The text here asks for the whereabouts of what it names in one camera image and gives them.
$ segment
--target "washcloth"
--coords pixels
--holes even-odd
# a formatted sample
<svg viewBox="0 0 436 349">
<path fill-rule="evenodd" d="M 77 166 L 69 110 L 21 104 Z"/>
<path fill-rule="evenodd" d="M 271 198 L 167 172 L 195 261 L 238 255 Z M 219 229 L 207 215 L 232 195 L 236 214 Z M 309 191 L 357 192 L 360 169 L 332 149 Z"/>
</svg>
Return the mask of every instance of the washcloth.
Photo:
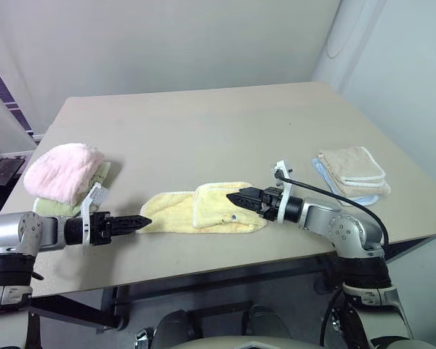
<svg viewBox="0 0 436 349">
<path fill-rule="evenodd" d="M 47 198 L 36 198 L 33 205 L 33 211 L 41 216 L 68 216 L 72 217 L 77 215 L 81 211 L 81 202 L 89 193 L 90 189 L 94 186 L 96 182 L 103 184 L 105 178 L 108 176 L 110 171 L 111 163 L 104 162 L 99 166 L 94 176 L 89 181 L 89 187 L 83 193 L 78 194 L 77 204 L 71 206 L 68 204 L 63 204 L 58 201 L 49 200 Z M 97 205 L 90 206 L 90 212 L 95 212 L 98 210 Z"/>
<path fill-rule="evenodd" d="M 329 177 L 328 170 L 324 167 L 324 165 L 320 162 L 318 159 L 312 160 L 313 167 L 317 170 L 317 172 L 320 174 L 320 176 L 326 181 L 326 184 L 328 184 L 328 187 L 331 189 L 331 191 L 337 195 L 343 196 L 337 187 L 334 185 L 333 180 L 331 180 L 331 177 Z M 363 206 L 372 205 L 375 202 L 379 200 L 379 195 L 370 195 L 370 196 L 360 196 L 360 197 L 354 197 L 349 198 L 350 200 L 355 201 L 358 204 L 361 204 Z M 339 201 L 344 206 L 352 206 L 348 204 L 347 202 Z"/>
<path fill-rule="evenodd" d="M 33 196 L 74 206 L 103 160 L 103 154 L 88 145 L 58 145 L 29 166 L 23 184 Z"/>
<path fill-rule="evenodd" d="M 320 151 L 318 158 L 336 181 L 351 186 L 381 187 L 386 173 L 365 147 Z"/>
<path fill-rule="evenodd" d="M 157 194 L 140 210 L 140 214 L 150 218 L 152 223 L 139 232 L 250 233 L 259 230 L 266 226 L 267 221 L 250 211 L 249 217 L 253 215 L 253 219 L 244 219 L 248 213 L 243 211 L 247 210 L 239 207 L 234 209 L 235 205 L 226 197 L 227 193 L 235 193 L 245 186 L 249 185 L 242 182 L 240 184 L 212 183 L 207 186 L 202 185 L 196 192 Z M 200 228 L 195 228 L 193 224 L 194 215 Z"/>
</svg>

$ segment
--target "table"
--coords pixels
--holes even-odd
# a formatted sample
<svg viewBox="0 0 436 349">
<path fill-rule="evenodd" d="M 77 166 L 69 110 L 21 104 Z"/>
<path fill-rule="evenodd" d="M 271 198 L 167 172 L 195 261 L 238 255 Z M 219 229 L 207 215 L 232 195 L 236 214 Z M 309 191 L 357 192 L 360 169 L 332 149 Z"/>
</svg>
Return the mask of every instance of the table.
<svg viewBox="0 0 436 349">
<path fill-rule="evenodd" d="M 138 214 L 153 195 L 206 182 L 274 186 L 285 159 L 293 178 L 327 188 L 310 160 L 321 148 L 364 145 L 392 188 L 371 209 L 391 242 L 436 234 L 436 184 L 362 113 L 323 83 L 276 84 L 140 95 L 68 98 L 33 154 L 83 142 L 112 162 L 101 210 Z M 298 196 L 318 194 L 296 188 Z M 21 178 L 1 213 L 31 210 Z M 333 251 L 293 223 L 238 235 L 134 234 L 86 254 L 80 246 L 45 252 L 34 296 L 96 289 Z"/>
</svg>

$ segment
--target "yellow towel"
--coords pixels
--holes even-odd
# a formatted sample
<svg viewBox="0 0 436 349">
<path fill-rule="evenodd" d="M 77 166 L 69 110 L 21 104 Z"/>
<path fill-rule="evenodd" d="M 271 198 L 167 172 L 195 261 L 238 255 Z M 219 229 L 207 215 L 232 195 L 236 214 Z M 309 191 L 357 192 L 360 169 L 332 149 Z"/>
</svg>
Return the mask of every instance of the yellow towel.
<svg viewBox="0 0 436 349">
<path fill-rule="evenodd" d="M 157 194 L 140 210 L 152 223 L 138 232 L 250 233 L 259 230 L 267 221 L 255 212 L 235 206 L 226 197 L 248 186 L 244 182 L 210 183 L 195 192 Z"/>
</svg>

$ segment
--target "pink towel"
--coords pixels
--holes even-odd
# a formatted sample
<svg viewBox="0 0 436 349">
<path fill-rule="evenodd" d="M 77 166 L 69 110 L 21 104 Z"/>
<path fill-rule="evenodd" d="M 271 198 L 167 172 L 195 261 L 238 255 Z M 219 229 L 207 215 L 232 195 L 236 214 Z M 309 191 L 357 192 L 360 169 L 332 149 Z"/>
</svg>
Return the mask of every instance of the pink towel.
<svg viewBox="0 0 436 349">
<path fill-rule="evenodd" d="M 33 196 L 74 206 L 105 157 L 83 143 L 58 145 L 38 158 L 24 174 L 24 188 Z"/>
</svg>

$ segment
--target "black cable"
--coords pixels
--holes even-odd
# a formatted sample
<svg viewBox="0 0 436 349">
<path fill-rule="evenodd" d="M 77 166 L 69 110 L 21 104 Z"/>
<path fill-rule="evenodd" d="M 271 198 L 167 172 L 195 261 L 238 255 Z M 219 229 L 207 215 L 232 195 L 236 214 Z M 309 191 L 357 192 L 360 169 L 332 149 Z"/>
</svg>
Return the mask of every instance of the black cable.
<svg viewBox="0 0 436 349">
<path fill-rule="evenodd" d="M 334 292 L 333 297 L 329 300 L 328 307 L 326 308 L 325 315 L 323 317 L 323 323 L 321 324 L 321 330 L 320 330 L 320 345 L 322 347 L 325 346 L 325 332 L 326 332 L 326 325 L 328 324 L 329 316 L 331 314 L 331 309 L 334 306 L 334 303 L 337 300 L 337 297 L 342 293 L 342 287 L 340 286 L 336 292 Z"/>
<path fill-rule="evenodd" d="M 317 193 L 321 193 L 321 194 L 330 196 L 331 198 L 337 198 L 340 201 L 347 202 L 348 204 L 350 204 L 354 207 L 357 207 L 358 209 L 361 209 L 365 213 L 368 213 L 370 216 L 372 216 L 372 218 L 375 219 L 375 221 L 378 223 L 379 227 L 381 228 L 381 231 L 383 233 L 384 245 L 385 246 L 389 245 L 389 234 L 387 233 L 387 229 L 384 226 L 383 222 L 379 219 L 379 217 L 376 214 L 374 214 L 372 211 L 370 211 L 369 209 L 367 209 L 363 205 L 360 205 L 360 204 L 356 203 L 355 201 L 349 200 L 348 198 L 345 198 L 343 196 L 334 194 L 330 191 L 323 190 L 323 189 L 314 187 L 314 186 L 309 185 L 309 184 L 297 182 L 296 180 L 291 180 L 289 178 L 286 178 L 286 177 L 284 177 L 281 170 L 276 171 L 275 178 L 278 180 L 282 180 L 283 182 L 286 182 L 286 183 L 291 183 L 291 184 L 297 185 L 297 186 L 305 188 L 305 189 L 316 191 Z"/>
</svg>

